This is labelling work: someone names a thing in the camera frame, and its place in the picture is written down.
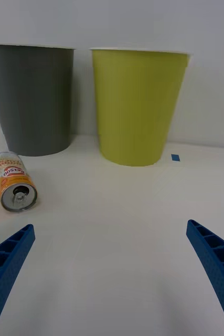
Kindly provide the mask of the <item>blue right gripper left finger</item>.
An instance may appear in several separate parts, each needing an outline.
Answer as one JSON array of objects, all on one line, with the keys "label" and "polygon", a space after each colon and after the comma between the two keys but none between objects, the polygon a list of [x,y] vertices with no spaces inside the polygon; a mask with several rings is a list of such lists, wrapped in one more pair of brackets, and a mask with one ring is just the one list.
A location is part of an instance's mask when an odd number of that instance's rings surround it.
[{"label": "blue right gripper left finger", "polygon": [[0,315],[34,241],[34,226],[28,224],[0,244]]}]

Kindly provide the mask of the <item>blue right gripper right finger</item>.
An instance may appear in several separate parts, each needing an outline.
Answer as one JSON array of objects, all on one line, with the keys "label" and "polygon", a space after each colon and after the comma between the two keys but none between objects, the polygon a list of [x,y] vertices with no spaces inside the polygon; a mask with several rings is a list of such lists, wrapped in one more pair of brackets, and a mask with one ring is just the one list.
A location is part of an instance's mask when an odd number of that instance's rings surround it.
[{"label": "blue right gripper right finger", "polygon": [[224,311],[224,240],[192,219],[187,223],[186,236]]}]

